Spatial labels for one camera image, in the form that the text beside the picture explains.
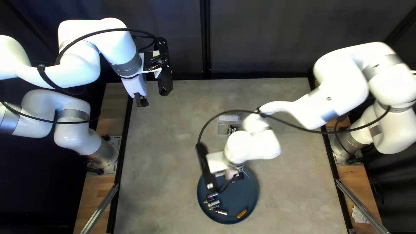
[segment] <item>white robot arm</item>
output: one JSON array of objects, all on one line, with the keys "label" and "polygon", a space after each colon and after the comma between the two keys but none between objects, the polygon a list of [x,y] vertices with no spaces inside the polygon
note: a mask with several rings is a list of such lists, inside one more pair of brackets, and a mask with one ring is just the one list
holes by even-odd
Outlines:
[{"label": "white robot arm", "polygon": [[[32,90],[23,97],[21,106],[6,103],[18,112],[58,122],[80,122],[90,118],[90,105],[83,100],[50,90]],[[15,114],[0,104],[0,133],[22,137],[41,138],[49,134],[52,123]],[[63,148],[72,149],[90,158],[98,168],[106,168],[117,160],[117,152],[89,123],[56,124],[54,141]]]},{"label": "white robot arm", "polygon": [[[287,112],[306,129],[315,129],[357,107],[370,89],[377,99],[375,107],[369,107],[372,111],[367,110],[351,128],[375,120],[387,106],[392,106],[391,112],[379,123],[350,134],[363,144],[374,142],[383,153],[401,151],[416,141],[416,117],[411,109],[416,79],[386,44],[372,42],[330,52],[317,60],[314,75],[320,83],[317,89],[294,102],[269,102],[257,111],[267,115]],[[377,125],[382,134],[371,137],[371,129]],[[265,118],[250,114],[243,121],[243,129],[230,135],[223,152],[206,155],[212,174],[225,171],[230,179],[245,161],[271,159],[281,153]]]},{"label": "white robot arm", "polygon": [[[83,35],[114,28],[126,28],[126,25],[115,18],[64,21],[58,28],[59,50]],[[61,88],[89,84],[100,75],[100,53],[121,77],[131,97],[134,97],[135,93],[143,97],[147,95],[143,73],[155,72],[155,78],[158,78],[162,70],[160,67],[146,67],[145,53],[137,51],[129,32],[114,31],[93,35],[75,43],[63,54],[58,65],[45,67],[44,73],[53,84]],[[159,51],[151,53],[150,58],[159,55]],[[31,66],[19,42],[0,35],[0,80],[15,77],[39,87],[54,88],[41,77],[38,68]],[[170,92],[173,86],[171,82],[168,84],[164,88]]]}]

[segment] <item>blue round tray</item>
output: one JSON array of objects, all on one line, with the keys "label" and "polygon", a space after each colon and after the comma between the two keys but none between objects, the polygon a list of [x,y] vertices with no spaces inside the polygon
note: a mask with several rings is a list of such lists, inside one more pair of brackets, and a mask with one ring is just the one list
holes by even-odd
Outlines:
[{"label": "blue round tray", "polygon": [[[216,197],[221,202],[221,206],[217,209],[227,211],[228,215],[216,213],[215,209],[208,209],[207,204],[203,201],[206,200],[206,195],[210,194],[210,192],[205,187],[203,177],[199,178],[196,196],[199,206],[206,216],[220,224],[236,224],[250,216],[257,204],[259,184],[256,176],[247,167],[244,167],[243,173],[243,180],[229,184],[225,191]],[[216,179],[220,188],[224,187],[228,182],[224,176]],[[238,219],[237,215],[245,209],[247,209],[247,213]]]}]

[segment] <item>gray concrete tabletop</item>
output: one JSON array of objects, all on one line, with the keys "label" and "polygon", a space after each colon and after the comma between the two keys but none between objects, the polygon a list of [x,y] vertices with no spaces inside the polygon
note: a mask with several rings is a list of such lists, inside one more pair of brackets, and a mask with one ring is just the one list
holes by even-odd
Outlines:
[{"label": "gray concrete tabletop", "polygon": [[[156,82],[147,84],[150,105],[132,107],[116,234],[347,232],[322,136],[273,120],[281,155],[248,162],[260,184],[254,212],[241,223],[218,224],[196,200],[201,169],[195,144],[205,122],[225,110],[295,101],[310,91],[307,78],[174,81],[167,97]],[[298,124],[290,114],[275,116]],[[215,121],[202,137],[209,152],[222,151],[226,140]]]}]

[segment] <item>metal rail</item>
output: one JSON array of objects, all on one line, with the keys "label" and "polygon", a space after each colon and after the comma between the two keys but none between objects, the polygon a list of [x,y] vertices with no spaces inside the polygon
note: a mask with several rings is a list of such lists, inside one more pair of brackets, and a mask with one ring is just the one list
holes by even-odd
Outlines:
[{"label": "metal rail", "polygon": [[364,206],[364,204],[354,195],[351,190],[345,186],[339,179],[335,179],[337,187],[354,203],[361,213],[367,218],[368,222],[381,234],[390,234],[390,232],[381,224],[376,217]]},{"label": "metal rail", "polygon": [[119,184],[115,184],[113,185],[113,187],[111,187],[110,191],[108,191],[103,201],[100,203],[98,208],[95,210],[94,214],[91,216],[87,224],[82,229],[81,234],[89,234],[93,230],[95,224],[97,224],[98,220],[100,220],[105,209],[107,208],[108,204],[113,199],[114,195],[116,195],[118,190],[119,190]]}]

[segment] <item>paper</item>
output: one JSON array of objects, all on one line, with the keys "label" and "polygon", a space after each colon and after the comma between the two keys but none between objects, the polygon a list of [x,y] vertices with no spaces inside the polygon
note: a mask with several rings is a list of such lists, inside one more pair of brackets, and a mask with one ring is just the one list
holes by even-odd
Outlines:
[{"label": "paper", "polygon": [[354,221],[356,223],[369,224],[367,218],[360,212],[359,209],[355,208],[355,206],[352,208],[351,217],[354,218]]},{"label": "paper", "polygon": [[230,121],[230,122],[238,122],[240,116],[238,115],[220,115],[218,118],[220,121]]}]

